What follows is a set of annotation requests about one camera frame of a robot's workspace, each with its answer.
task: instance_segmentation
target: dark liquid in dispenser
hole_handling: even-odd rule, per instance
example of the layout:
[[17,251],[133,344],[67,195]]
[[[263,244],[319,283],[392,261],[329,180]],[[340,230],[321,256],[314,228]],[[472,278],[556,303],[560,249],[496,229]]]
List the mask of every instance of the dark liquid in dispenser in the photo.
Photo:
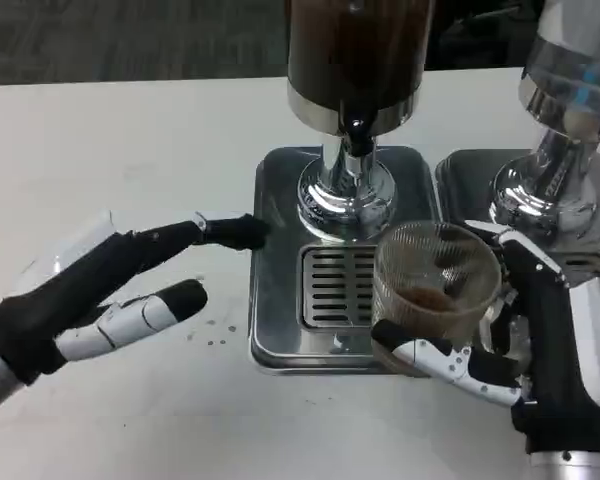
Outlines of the dark liquid in dispenser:
[[287,0],[289,81],[340,111],[383,109],[418,88],[430,0]]

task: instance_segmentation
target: chrome pedestal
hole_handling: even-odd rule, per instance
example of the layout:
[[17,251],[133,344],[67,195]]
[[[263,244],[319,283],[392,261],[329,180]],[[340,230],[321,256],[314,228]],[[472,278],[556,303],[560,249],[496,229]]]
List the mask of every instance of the chrome pedestal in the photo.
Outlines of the chrome pedestal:
[[491,219],[546,244],[559,235],[586,232],[597,207],[589,177],[597,146],[547,130],[535,152],[507,163],[496,175]]
[[[252,257],[251,354],[276,373],[384,372],[369,338],[379,233],[353,235],[349,241],[337,235],[336,241],[303,223],[298,186],[304,180],[299,180],[312,171],[310,165],[320,165],[321,151],[280,148],[258,167],[254,212],[272,233]],[[431,175],[422,157],[406,147],[378,147],[376,156],[378,174],[395,179],[392,215],[385,223],[436,219]]]
[[[528,150],[460,150],[451,154],[436,168],[438,196],[442,217],[451,222],[465,219],[490,220],[490,207],[493,200],[493,183],[499,172],[516,159],[527,158]],[[594,153],[588,164],[588,174],[577,184],[584,184],[593,192],[597,208],[590,212],[585,208],[586,222],[591,222],[586,231],[574,229],[571,234],[562,232],[552,245],[556,251],[579,251],[600,253],[600,155]],[[577,217],[572,217],[573,224]],[[515,218],[516,224],[522,219]]]

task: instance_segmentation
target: ribbed glass cup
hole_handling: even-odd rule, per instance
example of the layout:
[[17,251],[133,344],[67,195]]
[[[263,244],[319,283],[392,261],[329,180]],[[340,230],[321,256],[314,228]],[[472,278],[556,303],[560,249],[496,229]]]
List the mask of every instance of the ribbed glass cup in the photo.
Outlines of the ribbed glass cup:
[[[500,291],[500,264],[478,236],[456,225],[410,222],[376,248],[373,323],[388,319],[414,337],[467,345]],[[374,356],[396,373],[426,376],[373,342]]]

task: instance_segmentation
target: white countertop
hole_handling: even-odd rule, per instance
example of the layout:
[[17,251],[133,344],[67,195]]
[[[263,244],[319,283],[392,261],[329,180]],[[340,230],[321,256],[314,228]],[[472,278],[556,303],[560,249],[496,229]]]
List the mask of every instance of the white countertop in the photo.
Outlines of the white countertop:
[[[539,127],[519,78],[426,73],[414,118],[383,143],[431,166],[462,148],[531,147]],[[318,142],[284,79],[0,87],[0,296],[101,209],[122,230],[251,211],[265,154]],[[190,249],[120,297],[196,276],[210,295],[197,317],[0,408],[0,480],[519,478],[524,441],[508,412],[451,387],[261,373],[248,356],[248,254]]]

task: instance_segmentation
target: metal drip tray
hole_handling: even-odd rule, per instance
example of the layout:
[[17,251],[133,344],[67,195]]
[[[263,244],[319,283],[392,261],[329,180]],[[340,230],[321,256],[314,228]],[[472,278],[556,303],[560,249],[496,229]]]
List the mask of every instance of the metal drip tray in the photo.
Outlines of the metal drip tray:
[[302,322],[308,328],[371,326],[373,246],[308,247],[302,253]]
[[[319,148],[280,148],[256,173],[254,212],[272,227],[251,259],[249,342],[271,373],[386,373],[371,350],[371,284],[377,237],[336,243],[298,215],[298,179]],[[437,219],[431,174],[415,150],[379,147],[396,179],[392,224]]]

